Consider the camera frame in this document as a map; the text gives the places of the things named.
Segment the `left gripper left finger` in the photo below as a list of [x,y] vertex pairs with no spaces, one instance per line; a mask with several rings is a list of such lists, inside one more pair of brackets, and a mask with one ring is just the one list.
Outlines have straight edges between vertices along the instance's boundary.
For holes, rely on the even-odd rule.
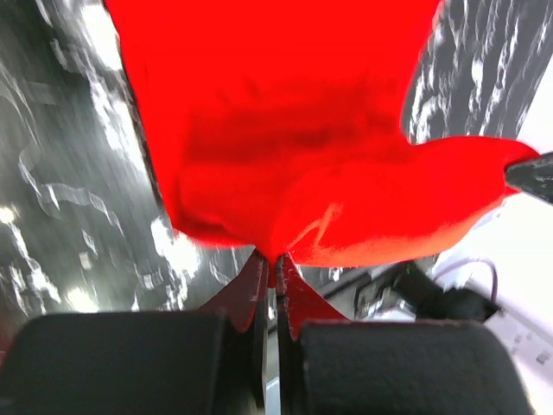
[[4,414],[262,414],[269,265],[197,310],[53,314],[1,366]]

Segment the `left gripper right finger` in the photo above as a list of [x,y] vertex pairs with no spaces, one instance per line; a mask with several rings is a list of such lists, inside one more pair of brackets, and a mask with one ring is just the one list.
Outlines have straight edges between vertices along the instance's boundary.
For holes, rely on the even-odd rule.
[[284,414],[530,414],[488,320],[355,322],[299,275],[275,271]]

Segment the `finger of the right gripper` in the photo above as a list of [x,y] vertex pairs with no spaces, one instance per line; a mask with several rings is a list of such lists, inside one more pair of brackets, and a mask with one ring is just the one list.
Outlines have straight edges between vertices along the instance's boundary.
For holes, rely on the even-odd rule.
[[505,169],[509,187],[540,201],[553,201],[553,154],[546,153],[537,159],[514,163]]

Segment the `red t shirt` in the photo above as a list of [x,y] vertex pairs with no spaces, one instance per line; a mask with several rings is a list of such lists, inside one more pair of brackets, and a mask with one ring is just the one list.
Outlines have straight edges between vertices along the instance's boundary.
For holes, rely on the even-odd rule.
[[400,128],[435,1],[110,1],[164,205],[209,246],[362,266],[449,249],[519,141]]

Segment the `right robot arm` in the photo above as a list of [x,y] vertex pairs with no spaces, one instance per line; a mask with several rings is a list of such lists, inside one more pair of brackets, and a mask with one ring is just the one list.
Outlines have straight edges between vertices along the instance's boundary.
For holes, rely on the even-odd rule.
[[[547,204],[552,203],[552,154],[528,162],[514,163],[505,169],[506,184]],[[444,290],[429,279],[413,261],[402,264],[392,289],[413,309],[418,319],[474,320],[484,322],[499,310],[496,304],[499,282],[496,265],[489,259],[463,259],[443,270],[446,276],[464,265],[483,264],[491,271],[488,296],[469,288]]]

